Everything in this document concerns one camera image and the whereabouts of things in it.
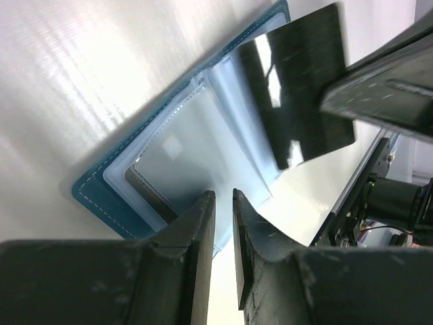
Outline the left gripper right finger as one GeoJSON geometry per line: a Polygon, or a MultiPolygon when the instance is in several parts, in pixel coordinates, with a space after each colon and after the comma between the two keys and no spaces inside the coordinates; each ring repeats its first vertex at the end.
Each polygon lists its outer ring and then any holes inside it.
{"type": "Polygon", "coordinates": [[[237,304],[247,324],[431,324],[429,248],[306,247],[233,191],[237,304]]]}

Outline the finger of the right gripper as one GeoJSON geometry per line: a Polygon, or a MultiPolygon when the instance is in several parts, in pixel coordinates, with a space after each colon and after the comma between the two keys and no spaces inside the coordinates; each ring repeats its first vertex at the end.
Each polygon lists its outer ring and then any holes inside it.
{"type": "Polygon", "coordinates": [[[321,110],[432,141],[432,51],[383,59],[324,95],[321,110]]]}
{"type": "Polygon", "coordinates": [[[361,83],[432,84],[432,14],[417,22],[371,55],[352,65],[346,85],[361,83]]]}

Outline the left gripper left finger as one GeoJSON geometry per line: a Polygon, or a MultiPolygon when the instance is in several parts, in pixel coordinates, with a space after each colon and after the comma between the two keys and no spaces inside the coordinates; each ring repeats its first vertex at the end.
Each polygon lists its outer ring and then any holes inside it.
{"type": "Polygon", "coordinates": [[[1,244],[2,324],[205,324],[216,197],[146,240],[1,244]]]}

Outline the blue leather card holder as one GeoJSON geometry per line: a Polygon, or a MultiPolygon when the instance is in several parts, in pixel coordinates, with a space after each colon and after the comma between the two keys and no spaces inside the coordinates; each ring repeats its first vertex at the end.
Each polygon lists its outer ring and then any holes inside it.
{"type": "Polygon", "coordinates": [[[72,186],[72,195],[126,239],[153,236],[206,190],[216,193],[214,251],[233,230],[231,192],[254,207],[271,199],[278,179],[272,150],[240,62],[240,45],[290,21],[275,2],[228,44],[177,81],[117,145],[72,186]]]}

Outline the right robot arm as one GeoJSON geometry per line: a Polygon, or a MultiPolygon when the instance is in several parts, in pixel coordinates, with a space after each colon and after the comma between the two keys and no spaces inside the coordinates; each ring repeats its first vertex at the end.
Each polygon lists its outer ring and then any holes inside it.
{"type": "Polygon", "coordinates": [[[324,112],[378,125],[381,136],[352,188],[312,243],[356,246],[370,219],[432,243],[432,185],[387,178],[392,144],[401,134],[432,140],[432,14],[352,65],[324,96],[324,112]]]}

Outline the aluminium frame profile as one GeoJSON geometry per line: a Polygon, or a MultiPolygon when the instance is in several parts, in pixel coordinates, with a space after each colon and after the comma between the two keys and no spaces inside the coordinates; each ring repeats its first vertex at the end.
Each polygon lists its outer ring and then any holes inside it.
{"type": "Polygon", "coordinates": [[[378,162],[386,160],[384,155],[390,153],[391,149],[396,145],[399,136],[400,133],[396,131],[387,131],[385,129],[378,131],[378,134],[373,139],[355,172],[349,179],[348,184],[337,199],[336,204],[331,209],[329,217],[345,216],[346,210],[356,201],[371,171],[378,165],[378,162]]]}

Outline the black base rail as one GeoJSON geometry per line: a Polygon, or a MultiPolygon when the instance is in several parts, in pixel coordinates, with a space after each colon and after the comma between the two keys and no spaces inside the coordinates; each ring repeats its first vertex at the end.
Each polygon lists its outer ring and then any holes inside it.
{"type": "Polygon", "coordinates": [[[376,177],[385,177],[390,168],[388,155],[395,136],[376,138],[355,175],[325,218],[310,246],[357,246],[365,216],[365,201],[376,177]]]}

